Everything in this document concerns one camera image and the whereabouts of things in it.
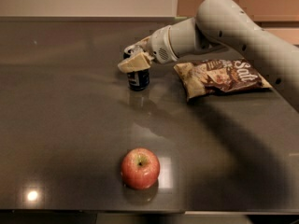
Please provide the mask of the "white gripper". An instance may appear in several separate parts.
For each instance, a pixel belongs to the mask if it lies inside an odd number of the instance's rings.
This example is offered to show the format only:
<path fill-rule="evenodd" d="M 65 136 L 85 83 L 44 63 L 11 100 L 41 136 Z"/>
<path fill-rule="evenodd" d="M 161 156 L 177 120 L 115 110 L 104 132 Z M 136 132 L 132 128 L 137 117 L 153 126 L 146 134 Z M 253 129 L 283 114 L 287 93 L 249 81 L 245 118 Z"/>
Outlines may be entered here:
<path fill-rule="evenodd" d="M 148 52 L 138 52 L 121 61 L 118 64 L 120 71 L 132 73 L 150 69 L 153 57 L 156 63 L 175 62 L 178 57 L 171 47 L 170 28 L 170 25 L 165 26 L 155 31 L 150 37 L 147 36 L 131 45 L 132 49 L 137 47 L 144 49 L 147 46 Z"/>

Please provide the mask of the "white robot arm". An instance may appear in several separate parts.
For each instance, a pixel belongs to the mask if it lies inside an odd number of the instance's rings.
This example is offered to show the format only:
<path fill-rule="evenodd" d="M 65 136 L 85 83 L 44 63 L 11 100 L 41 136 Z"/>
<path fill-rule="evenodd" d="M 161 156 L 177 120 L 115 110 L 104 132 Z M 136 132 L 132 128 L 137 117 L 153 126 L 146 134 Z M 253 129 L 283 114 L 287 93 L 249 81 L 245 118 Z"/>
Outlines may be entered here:
<path fill-rule="evenodd" d="M 222 47 L 234 49 L 299 111 L 299 48 L 258 26 L 233 0 L 205 0 L 196 15 L 127 47 L 123 73 L 147 70 Z"/>

